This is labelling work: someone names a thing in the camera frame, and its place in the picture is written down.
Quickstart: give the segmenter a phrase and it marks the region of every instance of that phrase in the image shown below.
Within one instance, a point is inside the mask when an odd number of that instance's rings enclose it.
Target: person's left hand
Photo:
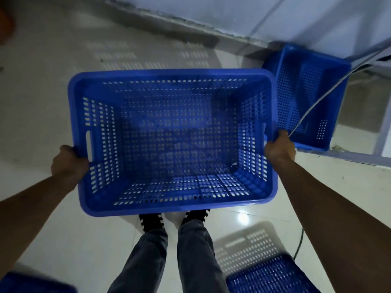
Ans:
[[[87,158],[79,158],[71,146],[62,145],[60,153],[53,158],[51,166],[52,175],[66,173],[71,175],[76,184],[84,177],[90,169]]]

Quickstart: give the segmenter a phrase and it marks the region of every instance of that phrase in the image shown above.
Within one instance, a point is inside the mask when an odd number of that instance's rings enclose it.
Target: gray pants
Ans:
[[[167,256],[167,233],[154,229],[143,234],[134,246],[124,269],[108,293],[155,293]],[[191,220],[178,231],[177,258],[184,293],[227,293],[212,239],[199,220]]]

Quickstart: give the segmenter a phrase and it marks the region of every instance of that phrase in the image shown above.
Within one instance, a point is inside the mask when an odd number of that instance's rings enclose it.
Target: black shoe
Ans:
[[[186,216],[183,218],[182,225],[193,219],[205,222],[205,217],[208,217],[208,212],[210,212],[210,209],[187,212]]]
[[[161,216],[161,213],[143,214],[143,215],[139,215],[139,217],[144,232],[148,232],[153,229],[164,229],[163,218]]]

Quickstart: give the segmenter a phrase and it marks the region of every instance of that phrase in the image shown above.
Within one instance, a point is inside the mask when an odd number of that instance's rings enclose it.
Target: person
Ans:
[[[295,160],[286,131],[266,144],[291,204],[337,293],[391,291],[391,230],[325,186]],[[0,202],[0,277],[41,230],[51,212],[88,171],[88,160],[62,146],[52,176]],[[185,293],[228,292],[203,225],[207,210],[191,211],[178,236],[178,266]],[[160,214],[140,215],[144,235],[109,293],[156,292],[166,260],[167,233]]]

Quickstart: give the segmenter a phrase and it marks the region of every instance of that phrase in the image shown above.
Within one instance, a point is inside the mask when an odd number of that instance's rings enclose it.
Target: blue plastic basket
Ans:
[[[320,293],[287,254],[230,275],[226,282],[230,293]]]
[[[119,216],[270,201],[263,156],[276,137],[273,75],[262,69],[80,73],[68,85],[72,134],[93,161],[84,211]]]
[[[287,44],[263,65],[277,81],[278,125],[289,132],[304,113],[351,69],[350,62]],[[318,103],[292,134],[297,148],[327,151],[348,78]]]
[[[0,293],[77,293],[75,287],[15,272],[0,281]]]

